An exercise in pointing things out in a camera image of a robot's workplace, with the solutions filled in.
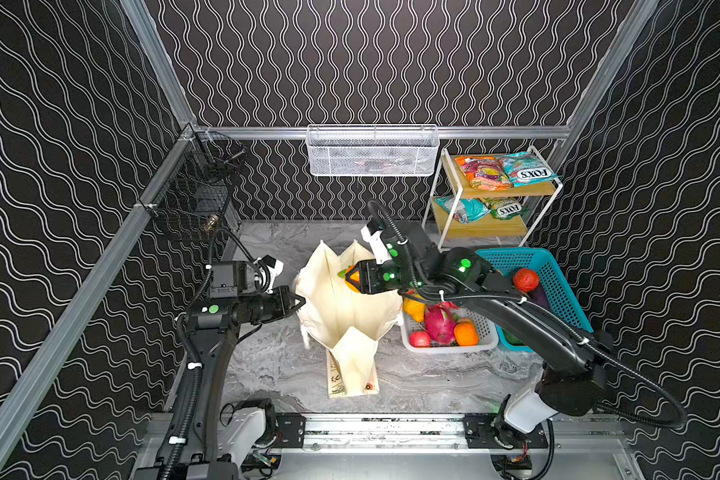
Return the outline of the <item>floral canvas grocery bag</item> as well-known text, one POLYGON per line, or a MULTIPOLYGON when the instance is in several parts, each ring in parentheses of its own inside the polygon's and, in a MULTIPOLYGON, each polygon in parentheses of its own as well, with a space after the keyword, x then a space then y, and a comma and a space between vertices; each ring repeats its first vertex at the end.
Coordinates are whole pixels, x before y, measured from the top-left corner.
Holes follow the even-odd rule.
POLYGON ((380 340, 403 320, 397 293, 360 294, 339 277, 358 261, 373 259, 358 242, 341 253, 320 242, 293 283, 305 299, 297 312, 304 345, 316 342, 326 349, 331 398, 379 393, 375 355, 380 340))

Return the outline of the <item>orange fruit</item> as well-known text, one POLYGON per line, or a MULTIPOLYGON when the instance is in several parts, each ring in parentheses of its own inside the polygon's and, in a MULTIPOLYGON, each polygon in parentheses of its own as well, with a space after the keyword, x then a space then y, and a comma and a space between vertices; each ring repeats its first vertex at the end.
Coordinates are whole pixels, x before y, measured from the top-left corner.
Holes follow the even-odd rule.
POLYGON ((475 324, 465 320, 457 322, 453 329, 456 343, 461 347, 471 347, 479 344, 480 336, 475 324))

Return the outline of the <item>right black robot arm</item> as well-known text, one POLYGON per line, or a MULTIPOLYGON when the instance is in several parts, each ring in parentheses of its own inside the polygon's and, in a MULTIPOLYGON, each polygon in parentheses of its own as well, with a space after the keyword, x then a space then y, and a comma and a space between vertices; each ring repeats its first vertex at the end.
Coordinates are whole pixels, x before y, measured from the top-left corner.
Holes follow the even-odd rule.
POLYGON ((414 292, 429 303, 451 302, 509 330, 545 367, 541 374, 508 395, 489 431, 505 449, 520 445, 523 437, 558 414, 582 416, 606 405, 607 366, 646 385, 674 408, 675 418, 662 420, 631 412, 622 418, 656 428, 681 429, 687 412, 669 392, 652 380, 621 364, 610 353, 604 336, 576 328, 550 310, 532 302, 513 281, 501 274, 476 251, 457 247, 441 252, 434 245, 390 243, 386 261, 361 260, 340 272, 340 277, 361 294, 414 292))

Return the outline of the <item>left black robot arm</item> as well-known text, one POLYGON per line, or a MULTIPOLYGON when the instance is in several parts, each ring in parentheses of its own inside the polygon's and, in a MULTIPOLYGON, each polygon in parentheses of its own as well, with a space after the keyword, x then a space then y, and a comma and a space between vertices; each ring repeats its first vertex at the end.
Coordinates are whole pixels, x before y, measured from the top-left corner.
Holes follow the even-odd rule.
POLYGON ((152 464, 135 470, 135 479, 241 479, 249 452, 276 439, 269 400, 244 401, 227 424, 221 421, 222 394, 241 326, 261 327, 286 319, 306 304, 287 286, 269 293, 242 293, 212 287, 208 297, 176 322, 186 371, 180 381, 171 422, 152 464))

